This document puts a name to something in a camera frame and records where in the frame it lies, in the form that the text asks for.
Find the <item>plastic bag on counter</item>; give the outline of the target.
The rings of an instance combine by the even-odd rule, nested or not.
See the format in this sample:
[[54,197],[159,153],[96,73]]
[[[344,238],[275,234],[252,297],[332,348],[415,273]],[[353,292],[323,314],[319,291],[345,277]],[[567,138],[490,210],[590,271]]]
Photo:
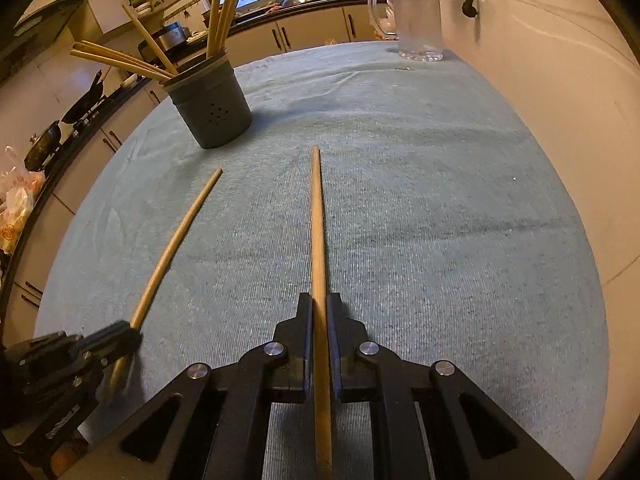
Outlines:
[[42,171],[27,170],[13,146],[4,154],[13,167],[1,173],[1,251],[12,256],[46,178]]

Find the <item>dark cooking pot with lid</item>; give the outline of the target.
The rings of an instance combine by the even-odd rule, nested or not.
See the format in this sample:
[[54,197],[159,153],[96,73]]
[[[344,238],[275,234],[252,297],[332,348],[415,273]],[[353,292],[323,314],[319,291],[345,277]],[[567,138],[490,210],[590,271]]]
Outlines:
[[61,129],[58,120],[38,136],[24,158],[24,166],[28,171],[40,171],[50,155],[60,146]]

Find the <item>blue terry table cloth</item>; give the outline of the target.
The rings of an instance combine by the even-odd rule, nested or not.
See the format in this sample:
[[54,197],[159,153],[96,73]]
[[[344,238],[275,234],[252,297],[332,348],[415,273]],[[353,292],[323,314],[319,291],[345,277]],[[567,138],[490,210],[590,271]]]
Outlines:
[[413,63],[387,42],[281,54],[236,76],[247,132],[204,150],[164,101],[56,255],[38,334],[126,320],[220,173],[156,293],[130,385],[84,437],[102,441],[189,364],[232,363],[293,315],[319,150],[329,282],[348,312],[405,360],[454,362],[584,478],[608,382],[605,308],[578,211],[518,114],[460,58]]

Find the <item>black wok on stove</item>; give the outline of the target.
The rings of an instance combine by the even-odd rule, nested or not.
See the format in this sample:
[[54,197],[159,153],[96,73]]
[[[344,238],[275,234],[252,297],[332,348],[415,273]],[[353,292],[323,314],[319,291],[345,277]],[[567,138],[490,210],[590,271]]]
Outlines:
[[61,119],[63,124],[73,125],[84,118],[102,99],[104,84],[102,72],[99,70],[93,78],[89,90],[66,112]]

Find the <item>dark green utensil holder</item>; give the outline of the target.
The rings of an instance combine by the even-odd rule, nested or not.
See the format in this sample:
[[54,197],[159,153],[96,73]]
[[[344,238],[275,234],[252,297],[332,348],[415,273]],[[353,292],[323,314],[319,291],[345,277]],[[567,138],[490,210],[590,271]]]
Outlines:
[[219,148],[252,123],[252,112],[224,51],[170,78],[163,87],[201,148]]

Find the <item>clear glass pitcher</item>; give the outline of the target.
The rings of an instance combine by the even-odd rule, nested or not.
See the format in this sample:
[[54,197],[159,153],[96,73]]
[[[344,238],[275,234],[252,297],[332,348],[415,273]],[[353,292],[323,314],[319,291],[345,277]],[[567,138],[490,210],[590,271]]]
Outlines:
[[439,62],[444,57],[439,0],[390,0],[395,29],[386,32],[376,17],[378,0],[368,0],[374,30],[397,41],[398,54],[413,61]]

